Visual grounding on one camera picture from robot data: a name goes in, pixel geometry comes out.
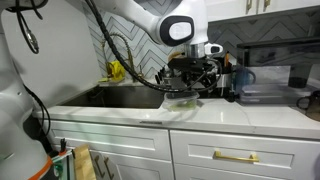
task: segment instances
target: white countertop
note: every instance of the white countertop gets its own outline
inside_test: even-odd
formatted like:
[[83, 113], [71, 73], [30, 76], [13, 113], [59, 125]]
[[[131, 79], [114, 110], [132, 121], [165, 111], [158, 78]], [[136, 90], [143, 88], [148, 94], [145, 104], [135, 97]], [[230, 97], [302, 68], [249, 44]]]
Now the white countertop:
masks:
[[[193, 111], [54, 106], [51, 119], [320, 140], [320, 122], [290, 107], [241, 106], [224, 99], [201, 99]], [[41, 112], [34, 113], [41, 118]]]

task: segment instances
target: herringbone tile backsplash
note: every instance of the herringbone tile backsplash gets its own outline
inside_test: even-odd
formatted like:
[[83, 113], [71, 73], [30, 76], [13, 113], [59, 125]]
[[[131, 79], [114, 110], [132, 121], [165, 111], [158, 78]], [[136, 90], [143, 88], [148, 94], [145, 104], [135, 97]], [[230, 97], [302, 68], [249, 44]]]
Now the herringbone tile backsplash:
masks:
[[[181, 0], [135, 1], [155, 15], [164, 15], [171, 12]], [[104, 58], [101, 48], [102, 33], [89, 7], [85, 3], [83, 3], [83, 7], [97, 53], [101, 75], [105, 76], [106, 61], [113, 61], [115, 57], [106, 45], [104, 49], [106, 58]], [[169, 54], [182, 49], [182, 47], [172, 48], [157, 45], [149, 38], [147, 33], [122, 17], [102, 11], [101, 14], [110, 32], [119, 32], [127, 37], [136, 71], [139, 71], [141, 66], [142, 72], [147, 78], [152, 78], [167, 63]], [[236, 57], [236, 46], [239, 43], [307, 37], [319, 33], [320, 9], [308, 12], [291, 12], [283, 15], [276, 14], [275, 16], [255, 16], [254, 18], [209, 23], [209, 41], [223, 45], [225, 50], [230, 51], [231, 55]], [[120, 53], [126, 58], [127, 52], [122, 40], [117, 37], [113, 39]]]

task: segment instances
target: kitchen sink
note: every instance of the kitchen sink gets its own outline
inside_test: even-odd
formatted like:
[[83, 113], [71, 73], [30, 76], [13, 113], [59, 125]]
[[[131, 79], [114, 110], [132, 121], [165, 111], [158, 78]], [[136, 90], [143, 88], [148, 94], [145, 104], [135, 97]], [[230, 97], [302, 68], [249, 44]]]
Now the kitchen sink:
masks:
[[164, 93], [146, 86], [96, 87], [61, 106], [158, 109]]

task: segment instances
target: wall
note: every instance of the wall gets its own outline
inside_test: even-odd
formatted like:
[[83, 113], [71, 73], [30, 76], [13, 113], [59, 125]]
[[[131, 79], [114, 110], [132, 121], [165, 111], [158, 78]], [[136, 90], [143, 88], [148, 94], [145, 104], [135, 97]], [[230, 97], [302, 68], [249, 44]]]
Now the wall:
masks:
[[[181, 0], [136, 0], [141, 6], [155, 15], [163, 15], [176, 7]], [[104, 59], [102, 48], [100, 47], [101, 32], [86, 4], [83, 4], [93, 44], [98, 56], [98, 62], [102, 75], [106, 74], [105, 61], [113, 61], [114, 55], [108, 47], [105, 47], [107, 59]], [[152, 42], [148, 35], [126, 21], [125, 19], [101, 11], [107, 29], [110, 32], [120, 32], [125, 35], [134, 54], [134, 64], [136, 69], [142, 66], [143, 73], [147, 77], [153, 77], [167, 62], [167, 56], [178, 48], [169, 48], [157, 45]], [[209, 23], [208, 36], [210, 42], [215, 42], [224, 46], [230, 51], [231, 58], [236, 57], [236, 45], [244, 42], [267, 41], [276, 39], [290, 39], [320, 35], [318, 25], [320, 19], [319, 9], [307, 9], [299, 11], [287, 11], [272, 15], [259, 15], [249, 18], [240, 18], [220, 22]], [[121, 54], [126, 57], [124, 44], [121, 40], [115, 39]]]
[[24, 41], [16, 15], [2, 14], [10, 53], [24, 83], [46, 105], [54, 105], [92, 87], [100, 70], [79, 0], [50, 0], [39, 9], [23, 12], [36, 35], [40, 53], [35, 55]]

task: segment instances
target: cabinet door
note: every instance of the cabinet door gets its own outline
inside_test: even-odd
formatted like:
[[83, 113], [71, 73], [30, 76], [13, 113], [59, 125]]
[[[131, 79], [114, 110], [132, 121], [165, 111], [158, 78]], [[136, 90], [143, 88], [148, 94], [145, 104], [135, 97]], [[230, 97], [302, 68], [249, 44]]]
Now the cabinet door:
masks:
[[208, 21], [219, 21], [257, 14], [257, 0], [205, 0]]
[[319, 6], [319, 0], [259, 0], [258, 13], [271, 13], [312, 6]]
[[277, 178], [243, 174], [217, 169], [175, 164], [176, 180], [280, 180]]
[[173, 180], [171, 161], [91, 151], [96, 176], [101, 180]]

